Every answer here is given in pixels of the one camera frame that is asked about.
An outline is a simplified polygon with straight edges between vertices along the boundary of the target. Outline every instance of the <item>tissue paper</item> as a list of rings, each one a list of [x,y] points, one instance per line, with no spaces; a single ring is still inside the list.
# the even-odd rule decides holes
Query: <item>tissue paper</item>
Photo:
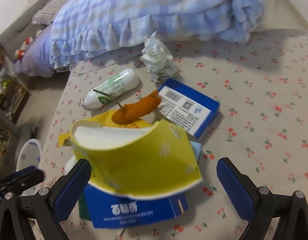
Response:
[[[164,82],[169,77],[178,75],[179,69],[174,66],[173,55],[163,42],[156,38],[156,32],[152,36],[145,36],[144,45],[141,60],[153,82]]]

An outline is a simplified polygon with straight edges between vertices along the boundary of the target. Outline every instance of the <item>light blue cloth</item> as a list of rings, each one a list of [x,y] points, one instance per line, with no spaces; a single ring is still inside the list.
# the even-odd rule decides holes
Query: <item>light blue cloth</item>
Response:
[[[196,161],[198,162],[200,157],[201,157],[203,146],[200,143],[194,142],[194,141],[190,141],[190,144],[191,144],[192,149],[194,151],[194,155],[195,155]]]
[[[266,16],[265,0],[70,0],[52,25],[50,62],[68,66],[120,47],[161,41],[248,41]]]

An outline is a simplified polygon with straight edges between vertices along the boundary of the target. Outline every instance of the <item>white bowl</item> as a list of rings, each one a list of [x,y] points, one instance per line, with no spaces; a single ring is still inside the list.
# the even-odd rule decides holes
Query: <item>white bowl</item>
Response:
[[[41,159],[42,149],[43,146],[39,140],[36,139],[28,140],[24,144],[20,152],[20,155],[18,157],[16,164],[16,171],[20,171],[32,165],[38,167],[39,161]],[[33,195],[35,188],[36,186],[25,190],[22,193],[22,196]]]

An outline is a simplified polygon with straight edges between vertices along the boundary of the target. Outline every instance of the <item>plaid pillow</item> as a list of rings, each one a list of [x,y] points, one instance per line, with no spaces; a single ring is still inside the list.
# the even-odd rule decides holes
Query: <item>plaid pillow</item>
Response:
[[[49,0],[43,9],[38,10],[33,16],[32,23],[36,25],[51,25],[60,9],[68,1],[69,0]]]

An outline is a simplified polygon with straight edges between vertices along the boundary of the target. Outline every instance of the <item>bed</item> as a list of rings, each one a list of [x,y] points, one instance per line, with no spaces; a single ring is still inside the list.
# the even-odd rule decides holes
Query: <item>bed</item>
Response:
[[[58,135],[73,122],[115,108],[87,112],[80,104],[87,92],[125,68],[133,68],[141,84],[118,98],[134,103],[156,88],[140,62],[142,46],[80,62],[70,74],[44,145],[39,167],[50,187],[64,174],[70,147]],[[257,185],[275,194],[304,192],[308,202],[308,35],[302,30],[253,33],[247,42],[187,41],[170,47],[180,80],[220,102],[220,114],[202,138],[199,162],[204,182],[188,191],[189,210],[175,220],[122,230],[94,229],[79,217],[76,205],[61,223],[70,240],[239,239],[246,222],[235,212],[216,176],[217,160],[228,156]],[[154,120],[153,115],[145,118]],[[271,239],[273,219],[265,239]],[[40,231],[35,227],[37,239]]]
[[[39,0],[0,35],[10,57],[25,38],[44,27],[30,21],[47,1]],[[18,61],[15,70],[50,77],[54,70],[68,71],[83,60],[140,45],[155,31],[164,42],[215,37],[247,41],[266,12],[265,0],[70,0],[25,53],[27,64]]]
[[[26,38],[35,37],[38,30],[44,30],[46,28],[46,25],[34,25],[32,18],[48,1],[38,0],[1,33],[0,45],[4,48],[10,59],[14,59],[15,51],[20,49]],[[49,33],[50,27],[45,30],[45,33],[41,37],[38,37],[38,41],[35,42],[34,46],[32,48],[30,47],[30,52],[32,52],[33,57],[29,57],[31,61],[29,64],[22,65],[21,62],[18,62],[14,65],[16,74],[25,73],[28,76],[43,77],[53,75],[54,66],[49,64],[50,45],[47,40]]]

